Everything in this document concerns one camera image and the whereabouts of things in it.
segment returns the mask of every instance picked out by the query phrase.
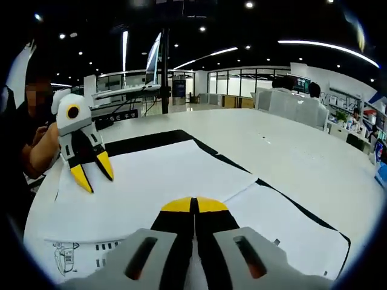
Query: round table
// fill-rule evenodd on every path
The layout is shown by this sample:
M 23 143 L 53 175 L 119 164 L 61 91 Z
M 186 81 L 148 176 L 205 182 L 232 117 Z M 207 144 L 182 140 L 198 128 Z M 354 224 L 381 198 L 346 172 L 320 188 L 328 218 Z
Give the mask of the round table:
M 252 109 L 153 115 L 101 130 L 104 142 L 182 129 L 269 183 L 351 239 L 346 263 L 366 245 L 385 201 L 368 157 L 334 136 Z M 32 203 L 24 243 L 39 263 L 37 234 L 57 193 L 61 159 Z

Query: black pole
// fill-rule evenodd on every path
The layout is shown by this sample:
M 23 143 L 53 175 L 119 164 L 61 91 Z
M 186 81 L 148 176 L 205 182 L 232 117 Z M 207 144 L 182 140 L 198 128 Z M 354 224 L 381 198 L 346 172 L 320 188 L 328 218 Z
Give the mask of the black pole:
M 168 88 L 168 45 L 169 45 L 169 28 L 163 28 L 161 34 L 161 108 L 163 114 L 168 114 L 168 98 L 169 98 L 169 88 Z

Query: potted plant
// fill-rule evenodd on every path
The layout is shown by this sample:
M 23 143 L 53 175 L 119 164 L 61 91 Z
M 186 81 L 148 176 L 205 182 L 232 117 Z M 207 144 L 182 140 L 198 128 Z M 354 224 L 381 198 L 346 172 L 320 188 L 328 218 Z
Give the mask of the potted plant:
M 347 118 L 348 118 L 348 115 L 346 113 L 341 111 L 336 111 L 337 123 L 341 125 L 343 128 L 345 128 Z

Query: black ceiling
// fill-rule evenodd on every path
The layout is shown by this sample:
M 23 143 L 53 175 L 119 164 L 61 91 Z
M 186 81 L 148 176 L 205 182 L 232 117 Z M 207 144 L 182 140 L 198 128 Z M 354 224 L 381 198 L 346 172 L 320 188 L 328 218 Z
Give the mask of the black ceiling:
M 154 1 L 132 0 L 143 4 Z M 182 6 L 176 6 L 184 5 L 182 2 L 174 2 L 171 5 L 175 6 L 169 8 L 175 10 L 166 11 L 162 11 L 161 6 L 134 11 L 129 2 L 57 1 L 56 4 L 36 7 L 35 12 L 43 18 L 41 23 L 34 19 L 34 33 L 39 39 L 37 49 L 39 44 L 50 47 L 53 54 L 51 63 L 60 74 L 54 74 L 53 82 L 76 85 L 90 74 L 121 71 L 123 30 L 129 31 L 126 69 L 144 69 L 147 56 L 141 53 L 150 50 L 157 34 L 166 26 L 170 28 L 169 68 L 236 46 L 239 48 L 237 51 L 208 57 L 181 69 L 289 66 L 290 62 L 299 62 L 301 57 L 307 65 L 344 73 L 377 89 L 383 78 L 383 64 L 387 63 L 387 26 L 380 4 L 374 0 L 335 0 L 333 4 L 327 0 L 255 0 L 252 1 L 253 9 L 246 9 L 246 1 L 242 0 L 218 0 L 216 5 L 213 5 L 216 3 L 213 0 L 197 0 L 196 5 L 184 8 L 186 14 L 196 9 L 197 16 L 204 15 L 206 18 L 182 17 L 179 14 Z M 340 51 L 277 43 L 281 39 L 316 40 L 360 52 L 356 31 L 346 20 L 345 13 L 355 15 L 362 24 L 366 35 L 363 54 L 381 64 L 381 69 Z M 206 31 L 200 32 L 200 26 L 205 26 Z M 77 37 L 70 37 L 73 32 L 77 33 Z M 66 38 L 60 40 L 60 33 L 65 33 Z M 250 45 L 251 49 L 246 50 L 246 45 Z

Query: black eye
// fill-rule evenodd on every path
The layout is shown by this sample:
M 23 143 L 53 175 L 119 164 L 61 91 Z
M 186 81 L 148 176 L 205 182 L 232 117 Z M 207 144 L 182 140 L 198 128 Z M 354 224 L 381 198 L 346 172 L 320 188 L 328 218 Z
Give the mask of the black eye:
M 79 110 L 77 107 L 71 107 L 69 108 L 68 112 L 67 112 L 67 116 L 70 118 L 70 119 L 74 119 L 78 116 L 78 113 L 79 113 Z

